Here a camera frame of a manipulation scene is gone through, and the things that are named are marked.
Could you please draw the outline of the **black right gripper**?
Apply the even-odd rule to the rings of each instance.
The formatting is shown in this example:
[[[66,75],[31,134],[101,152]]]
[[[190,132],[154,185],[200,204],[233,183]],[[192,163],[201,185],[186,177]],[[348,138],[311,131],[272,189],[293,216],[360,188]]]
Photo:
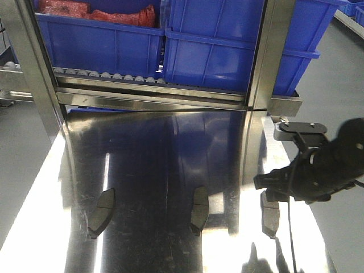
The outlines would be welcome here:
[[[269,202],[288,202],[290,194],[296,201],[329,201],[333,194],[355,186],[363,176],[363,118],[344,122],[336,139],[317,149],[295,167],[289,191],[292,168],[273,169],[254,177],[255,189],[265,189]]]

